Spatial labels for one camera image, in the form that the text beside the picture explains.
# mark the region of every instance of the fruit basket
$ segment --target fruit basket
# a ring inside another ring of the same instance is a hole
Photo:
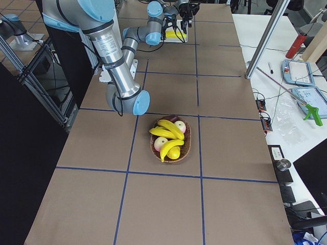
[[[159,118],[155,121],[155,123],[153,124],[153,127],[157,127],[158,126],[158,121],[161,120],[161,119],[165,119],[165,120],[169,120],[171,121],[172,123],[176,122],[176,121],[182,121],[185,126],[186,126],[186,131],[184,132],[184,145],[181,145],[180,146],[180,156],[179,158],[177,159],[170,159],[168,156],[165,156],[164,158],[164,162],[165,163],[176,163],[176,162],[179,162],[181,161],[182,159],[184,159],[187,154],[189,153],[190,151],[190,148],[191,148],[191,128],[190,128],[190,125],[188,124],[187,121],[185,121],[183,118],[177,116],[177,115],[169,115],[169,116],[164,116],[162,118]],[[161,158],[160,158],[160,152],[158,152],[155,147],[154,147],[154,142],[155,140],[158,138],[159,136],[156,136],[156,135],[151,135],[150,137],[150,149],[153,153],[153,155],[159,160],[161,161]]]

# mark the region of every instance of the red bottle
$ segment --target red bottle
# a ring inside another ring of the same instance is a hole
[[[301,33],[297,36],[297,38],[295,39],[294,43],[292,44],[292,46],[290,47],[290,49],[288,50],[287,54],[286,54],[286,58],[288,59],[292,59],[294,57],[294,55],[296,54],[296,52],[299,50],[299,48],[301,47],[302,43],[304,43],[304,41],[306,40],[307,35],[302,35]]]

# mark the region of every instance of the banana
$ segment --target banana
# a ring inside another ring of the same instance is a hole
[[[167,139],[177,139],[177,137],[168,130],[155,128],[155,129],[150,129],[149,132],[159,137],[164,137]]]
[[[158,121],[158,125],[163,126],[166,129],[168,129],[169,131],[171,131],[178,139],[184,140],[184,134],[171,121],[161,119],[161,120]]]
[[[167,141],[166,143],[164,143],[161,147],[161,150],[160,150],[160,159],[161,159],[161,162],[164,162],[165,161],[165,156],[167,155],[168,151],[173,148],[174,146],[177,146],[177,145],[184,145],[184,140],[181,140],[181,139],[172,139],[172,140],[169,140]]]
[[[165,127],[162,127],[162,126],[157,126],[157,127],[155,127],[156,129],[163,129],[163,130],[168,130],[168,129],[166,129]]]

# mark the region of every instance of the blue joint cap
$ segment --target blue joint cap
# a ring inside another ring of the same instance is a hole
[[[19,17],[15,14],[5,14],[5,16],[2,17],[2,20],[20,21]]]
[[[67,31],[67,32],[79,32],[80,28],[76,26],[72,26],[71,24],[67,24],[65,22],[59,21],[57,19],[53,19],[46,14],[43,14],[43,21],[48,27],[56,28],[59,30]]]
[[[150,105],[150,94],[146,90],[142,90],[139,95],[136,97],[133,114],[134,115],[143,115],[147,112]]]
[[[149,45],[158,45],[160,43],[161,33],[152,32],[145,37],[145,42]]]
[[[77,0],[84,12],[100,22],[109,22],[115,14],[114,1],[111,0]]]
[[[126,35],[127,35],[127,31],[128,31],[128,29],[130,29],[130,27],[125,28],[125,29],[123,30],[123,38],[124,38],[124,39],[126,38]]]
[[[162,6],[157,1],[152,1],[148,4],[148,15],[150,17],[158,17],[162,14]]]

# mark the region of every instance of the marker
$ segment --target marker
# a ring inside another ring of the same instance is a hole
[[[269,66],[269,69],[270,69],[270,73],[273,74],[274,71],[272,70],[272,65],[271,65],[271,62],[268,62],[268,66]]]

